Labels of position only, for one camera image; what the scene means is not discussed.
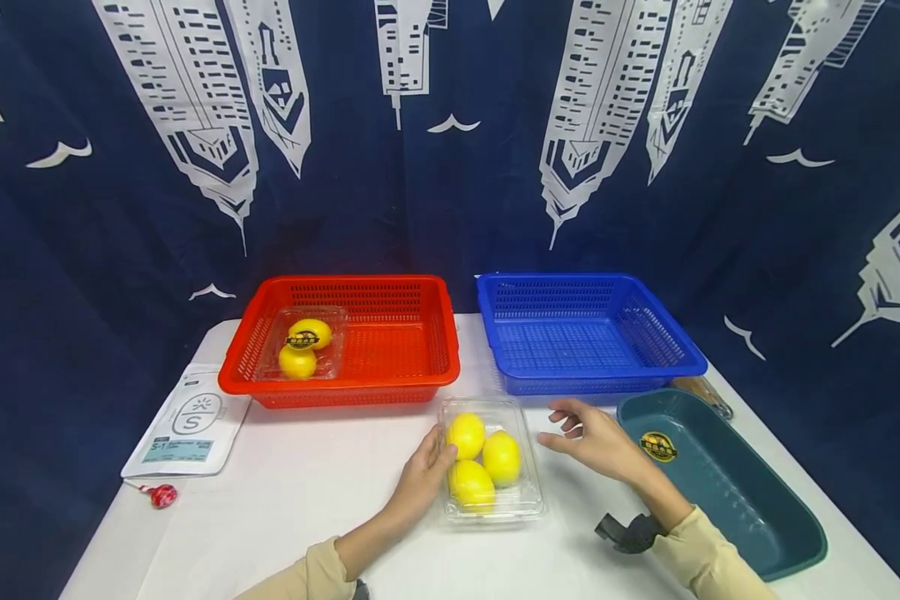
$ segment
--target fabric backdrop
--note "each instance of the fabric backdrop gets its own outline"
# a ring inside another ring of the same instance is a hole
[[[0,0],[0,595],[264,278],[492,271],[644,279],[900,574],[900,0]]]

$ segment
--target clear plastic container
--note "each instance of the clear plastic container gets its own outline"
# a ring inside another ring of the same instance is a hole
[[[463,397],[443,400],[438,416],[442,441],[446,440],[450,424],[463,413],[473,413],[481,418],[486,438],[500,430],[506,431],[514,438],[519,446],[520,474],[513,485],[494,486],[495,498],[492,503],[471,503],[465,506],[453,497],[449,482],[446,482],[443,491],[444,513],[447,520],[458,525],[484,526],[520,523],[542,517],[546,512],[546,503],[543,490],[540,488],[533,443],[528,435],[526,418],[520,406],[510,397]],[[474,460],[483,465],[483,451]]]
[[[335,379],[340,373],[343,344],[347,339],[348,314],[340,306],[287,306],[279,309],[267,333],[254,381],[287,381],[280,371],[278,355],[288,342],[288,331],[304,318],[317,318],[327,323],[332,333],[330,345],[312,350],[317,355],[317,370],[309,379]],[[294,340],[298,347],[308,347],[307,339]]]

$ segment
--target person's left hand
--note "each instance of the person's left hand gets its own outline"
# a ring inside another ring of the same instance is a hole
[[[404,465],[396,490],[380,516],[386,518],[403,536],[413,528],[437,499],[443,479],[457,460],[457,447],[449,443],[441,448],[438,425],[420,442],[420,447]]]

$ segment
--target yellow lemon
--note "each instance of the yellow lemon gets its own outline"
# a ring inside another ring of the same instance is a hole
[[[317,355],[313,350],[296,350],[284,346],[277,356],[280,371],[291,379],[309,379],[317,371]]]
[[[469,461],[477,458],[483,448],[483,421],[473,412],[461,412],[452,420],[447,429],[447,443],[457,447],[457,460]]]
[[[456,461],[447,475],[450,493],[465,513],[492,513],[496,491],[487,469],[475,461]]]
[[[483,443],[483,468],[499,488],[520,478],[520,446],[506,431],[495,431]]]
[[[300,318],[287,331],[287,345],[298,350],[313,349],[323,350],[330,346],[333,340],[333,331],[327,323],[319,318]]]

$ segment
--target red basket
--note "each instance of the red basket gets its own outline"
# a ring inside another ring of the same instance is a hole
[[[349,322],[335,379],[259,381],[264,348],[290,306],[341,306]],[[426,403],[460,374],[457,329],[443,280],[406,276],[274,277],[247,305],[220,372],[227,393],[267,408]]]

